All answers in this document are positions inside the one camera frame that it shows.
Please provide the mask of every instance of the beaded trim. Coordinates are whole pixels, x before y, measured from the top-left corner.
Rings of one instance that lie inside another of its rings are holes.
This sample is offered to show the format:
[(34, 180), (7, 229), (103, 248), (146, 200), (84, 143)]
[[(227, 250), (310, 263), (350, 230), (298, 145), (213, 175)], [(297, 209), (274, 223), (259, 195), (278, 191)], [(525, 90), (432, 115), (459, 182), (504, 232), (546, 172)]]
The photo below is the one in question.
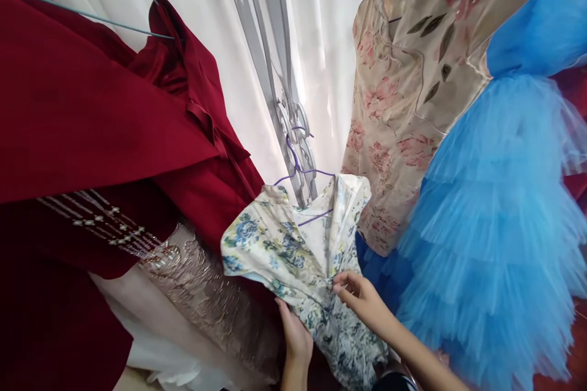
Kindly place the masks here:
[(120, 212), (118, 206), (112, 206), (93, 189), (39, 197), (37, 200), (70, 220), (73, 226), (82, 227), (109, 245), (118, 246), (135, 257), (150, 258), (153, 250), (164, 245), (155, 235), (146, 231), (144, 226), (139, 226)]

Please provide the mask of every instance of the tiered tulle skirt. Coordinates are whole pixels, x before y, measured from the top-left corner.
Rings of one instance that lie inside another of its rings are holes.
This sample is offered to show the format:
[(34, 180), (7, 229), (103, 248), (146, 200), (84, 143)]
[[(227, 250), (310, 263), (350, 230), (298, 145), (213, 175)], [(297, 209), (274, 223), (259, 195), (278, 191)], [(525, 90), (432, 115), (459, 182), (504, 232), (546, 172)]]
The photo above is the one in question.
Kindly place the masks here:
[(587, 220), (562, 176), (584, 169), (586, 146), (554, 82), (494, 79), (438, 149), (397, 253), (361, 261), (397, 317), (472, 385), (569, 378)]

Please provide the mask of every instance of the white fabric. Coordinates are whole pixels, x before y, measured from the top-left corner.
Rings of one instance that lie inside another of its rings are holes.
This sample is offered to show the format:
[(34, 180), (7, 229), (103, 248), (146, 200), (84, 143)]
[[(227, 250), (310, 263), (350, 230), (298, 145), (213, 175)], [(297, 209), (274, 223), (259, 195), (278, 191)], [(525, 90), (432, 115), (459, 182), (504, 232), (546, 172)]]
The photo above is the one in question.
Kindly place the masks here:
[(107, 300), (134, 339), (127, 365), (153, 371), (147, 380), (149, 383), (159, 382), (164, 391), (220, 391), (222, 388), (238, 391), (239, 388), (221, 370), (202, 363), (177, 345), (155, 335), (118, 302)]
[[(113, 299), (124, 307), (114, 308), (114, 311), (135, 338), (129, 365), (156, 371), (163, 382), (178, 386), (196, 380), (199, 368), (203, 366), (205, 371), (218, 370), (240, 389), (267, 388), (261, 378), (244, 370), (239, 362), (190, 324), (137, 266), (113, 280), (94, 274), (90, 276), (109, 300)], [(124, 310), (130, 314), (122, 315)], [(207, 386), (214, 383), (211, 380), (206, 382)]]
[[(149, 30), (151, 0), (55, 0), (139, 29)], [(234, 0), (170, 0), (186, 25), (214, 54), (228, 117), (266, 183), (287, 174), (269, 119)], [(338, 172), (350, 126), (355, 53), (352, 25), (361, 0), (287, 0), (292, 62), (315, 138), (319, 169)], [(112, 27), (140, 50), (146, 35)], [(328, 183), (320, 176), (318, 191)]]

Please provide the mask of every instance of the red dress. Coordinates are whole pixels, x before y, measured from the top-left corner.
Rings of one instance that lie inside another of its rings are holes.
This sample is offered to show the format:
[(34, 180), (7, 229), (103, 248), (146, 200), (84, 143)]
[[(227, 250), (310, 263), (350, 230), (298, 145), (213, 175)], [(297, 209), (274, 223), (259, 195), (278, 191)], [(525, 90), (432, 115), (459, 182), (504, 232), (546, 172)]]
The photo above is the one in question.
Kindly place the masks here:
[[(563, 96), (587, 117), (587, 67), (563, 70), (554, 76)], [(564, 183), (585, 212), (587, 210), (587, 174), (566, 176)]]
[(213, 56), (157, 1), (151, 28), (174, 39), (149, 37), (135, 54), (78, 14), (0, 0), (1, 389), (111, 390), (131, 344), (87, 271), (112, 279), (136, 259), (32, 199), (97, 188), (159, 239), (179, 208), (219, 252), (263, 185)]

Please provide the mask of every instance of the sheer curtain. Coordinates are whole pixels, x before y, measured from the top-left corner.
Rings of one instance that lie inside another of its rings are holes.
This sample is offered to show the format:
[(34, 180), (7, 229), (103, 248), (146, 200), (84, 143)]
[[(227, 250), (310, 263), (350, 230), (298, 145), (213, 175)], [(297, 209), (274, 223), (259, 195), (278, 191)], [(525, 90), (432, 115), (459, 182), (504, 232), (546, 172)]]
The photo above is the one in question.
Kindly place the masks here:
[[(151, 0), (55, 1), (149, 29), (147, 14)], [(216, 57), (228, 116), (264, 180), (272, 184), (287, 171), (234, 0), (170, 1)], [(315, 136), (310, 142), (317, 167), (327, 172), (340, 170), (350, 126), (355, 71), (352, 24), (360, 2), (287, 0), (297, 88)], [(140, 50), (145, 44), (146, 35), (121, 27), (111, 28), (134, 50)], [(319, 179), (317, 185), (321, 191), (327, 179)]]

